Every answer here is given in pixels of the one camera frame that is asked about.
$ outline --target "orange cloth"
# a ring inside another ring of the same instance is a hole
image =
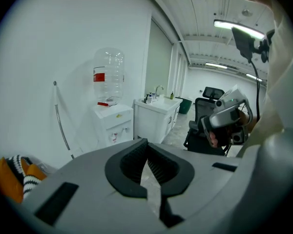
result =
[[[0,159],[0,191],[17,203],[23,200],[23,185],[15,177],[4,158]]]
[[[40,180],[44,180],[47,177],[35,164],[31,164],[28,167],[26,175],[33,175]]]
[[[23,167],[23,170],[24,170],[24,172],[26,174],[29,165],[26,163],[25,159],[23,159],[23,158],[21,158],[21,166]]]

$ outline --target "white device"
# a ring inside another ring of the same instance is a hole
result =
[[[241,104],[245,105],[249,115],[249,120],[245,125],[239,123],[240,114],[238,108]],[[247,97],[235,85],[219,100],[215,101],[215,106],[216,108],[212,115],[200,119],[210,145],[212,146],[210,132],[216,135],[218,147],[244,144],[249,137],[247,125],[253,120],[253,113]]]
[[[133,109],[117,104],[111,107],[96,105],[92,108],[96,150],[133,140]]]

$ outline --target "ceiling beam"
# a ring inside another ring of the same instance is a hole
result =
[[[213,42],[213,43],[218,43],[218,44],[223,44],[223,45],[231,45],[235,47],[235,41],[230,38],[219,38],[219,37],[206,37],[206,36],[184,36],[185,41],[208,41],[208,42]]]
[[[224,75],[227,75],[227,76],[233,76],[233,77],[237,77],[237,78],[240,78],[240,79],[243,79],[243,80],[247,80],[247,81],[249,81],[251,83],[256,84],[256,81],[254,79],[248,78],[247,76],[243,76],[241,74],[235,74],[235,73],[232,73],[232,72],[228,72],[227,70],[222,71],[222,70],[217,70],[217,69],[203,68],[203,67],[200,67],[199,65],[195,65],[195,64],[193,64],[192,66],[189,66],[189,69],[221,73],[221,74],[224,74]],[[264,88],[266,88],[266,82],[260,82],[259,85],[264,87]]]
[[[184,41],[184,37],[182,36],[181,34],[181,31],[178,27],[178,24],[177,22],[175,21],[174,17],[172,16],[171,12],[169,11],[169,9],[167,8],[167,6],[164,4],[164,2],[162,0],[155,0],[157,2],[157,4],[161,7],[161,9],[164,11],[164,13],[166,14],[166,16],[168,17],[168,19],[170,20],[172,26],[174,27],[179,39],[180,39],[180,42],[183,46],[183,49],[185,50],[185,54],[187,56],[187,59],[188,59],[188,63],[191,64],[191,58],[190,58],[190,55],[189,55],[189,52],[187,50],[187,46],[186,46],[186,43]]]
[[[232,60],[227,60],[227,59],[223,59],[223,58],[218,58],[218,57],[209,57],[209,56],[202,56],[202,55],[190,55],[191,59],[194,60],[203,60],[203,61],[212,61],[212,62],[219,62],[220,64],[226,64],[232,67],[236,67],[238,69],[242,69],[244,71],[247,72],[252,72],[252,67],[236,62],[236,61],[232,61]]]

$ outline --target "faucet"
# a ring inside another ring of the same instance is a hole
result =
[[[161,85],[156,87],[156,89],[155,89],[155,98],[156,98],[156,99],[157,99],[157,97],[158,97],[158,95],[157,95],[157,89],[158,89],[159,87],[161,87],[162,90],[164,90],[163,86],[161,86]]]

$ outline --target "hand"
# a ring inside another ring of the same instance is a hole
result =
[[[242,125],[246,125],[249,121],[249,116],[243,113],[241,110],[239,110],[239,116],[240,116],[239,122]],[[211,139],[212,146],[216,148],[218,144],[218,139],[216,139],[216,135],[213,132],[210,132],[209,137]]]

